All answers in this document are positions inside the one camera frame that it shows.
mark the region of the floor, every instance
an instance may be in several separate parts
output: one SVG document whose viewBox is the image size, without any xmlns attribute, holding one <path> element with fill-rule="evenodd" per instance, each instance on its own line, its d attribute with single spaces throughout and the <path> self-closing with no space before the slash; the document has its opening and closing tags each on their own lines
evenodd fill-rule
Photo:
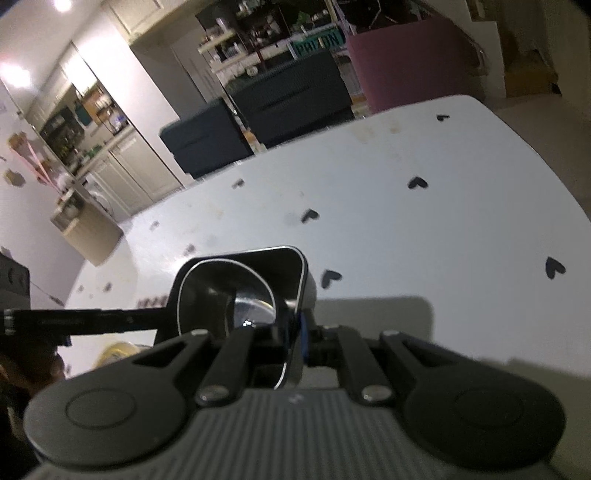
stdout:
<svg viewBox="0 0 591 480">
<path fill-rule="evenodd" d="M 539 153 L 591 219 L 591 122 L 560 95 L 487 106 Z"/>
</svg>

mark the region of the yellow object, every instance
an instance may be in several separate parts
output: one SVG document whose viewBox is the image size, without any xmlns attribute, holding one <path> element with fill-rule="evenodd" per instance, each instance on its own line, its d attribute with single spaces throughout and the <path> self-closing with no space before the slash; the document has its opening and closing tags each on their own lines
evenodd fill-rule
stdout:
<svg viewBox="0 0 591 480">
<path fill-rule="evenodd" d="M 105 365 L 112 364 L 122 358 L 135 355 L 136 353 L 143 352 L 150 348 L 146 345 L 134 345 L 130 342 L 117 342 L 113 345 L 109 345 L 103 350 L 95 362 L 94 368 L 103 367 Z"/>
</svg>

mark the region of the light fixture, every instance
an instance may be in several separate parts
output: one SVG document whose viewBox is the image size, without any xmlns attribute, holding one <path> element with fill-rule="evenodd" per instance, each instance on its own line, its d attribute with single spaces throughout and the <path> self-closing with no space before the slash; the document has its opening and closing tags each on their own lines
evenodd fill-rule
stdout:
<svg viewBox="0 0 591 480">
<path fill-rule="evenodd" d="M 53 5 L 58 12 L 67 12 L 72 8 L 72 0 L 53 0 Z"/>
<path fill-rule="evenodd" d="M 29 88 L 31 86 L 31 74 L 18 65 L 2 63 L 0 65 L 0 77 L 16 88 Z"/>
</svg>

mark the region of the sign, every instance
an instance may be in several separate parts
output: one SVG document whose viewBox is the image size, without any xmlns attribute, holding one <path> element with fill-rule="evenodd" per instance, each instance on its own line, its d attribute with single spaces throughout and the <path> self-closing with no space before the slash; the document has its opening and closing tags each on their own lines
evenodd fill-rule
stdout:
<svg viewBox="0 0 591 480">
<path fill-rule="evenodd" d="M 339 27 L 327 28 L 302 40 L 290 43 L 290 51 L 297 59 L 305 57 L 321 48 L 335 50 L 345 46 L 345 35 Z"/>
</svg>

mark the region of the kitchen appliance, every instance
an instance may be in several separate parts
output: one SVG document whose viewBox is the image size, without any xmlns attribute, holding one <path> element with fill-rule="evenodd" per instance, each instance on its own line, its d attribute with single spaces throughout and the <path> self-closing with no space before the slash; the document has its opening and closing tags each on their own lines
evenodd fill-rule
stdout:
<svg viewBox="0 0 591 480">
<path fill-rule="evenodd" d="M 84 138 L 84 129 L 69 107 L 52 116 L 41 129 L 41 137 L 62 161 L 65 161 Z"/>
</svg>

